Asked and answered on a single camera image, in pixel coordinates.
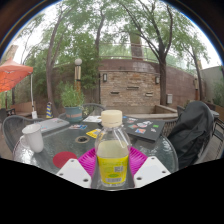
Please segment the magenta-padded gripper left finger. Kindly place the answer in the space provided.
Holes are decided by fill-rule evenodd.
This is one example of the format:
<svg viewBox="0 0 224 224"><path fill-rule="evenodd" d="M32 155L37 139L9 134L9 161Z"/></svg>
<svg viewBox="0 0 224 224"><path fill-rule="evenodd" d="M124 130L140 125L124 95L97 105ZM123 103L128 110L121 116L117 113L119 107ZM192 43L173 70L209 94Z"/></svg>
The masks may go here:
<svg viewBox="0 0 224 224"><path fill-rule="evenodd" d="M90 188L96 166L95 149L90 149L80 157L68 151L57 153L55 166L59 168L57 176L81 187Z"/></svg>

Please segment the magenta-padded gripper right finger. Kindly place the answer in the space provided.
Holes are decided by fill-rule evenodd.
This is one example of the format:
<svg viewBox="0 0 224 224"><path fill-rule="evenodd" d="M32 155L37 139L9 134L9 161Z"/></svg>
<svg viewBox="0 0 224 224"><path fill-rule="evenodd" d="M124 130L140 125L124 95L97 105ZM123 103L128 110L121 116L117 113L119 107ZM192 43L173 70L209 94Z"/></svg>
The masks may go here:
<svg viewBox="0 0 224 224"><path fill-rule="evenodd" d="M143 187L170 175L168 169L156 156L147 157L135 148L130 149L129 167L135 188Z"/></svg>

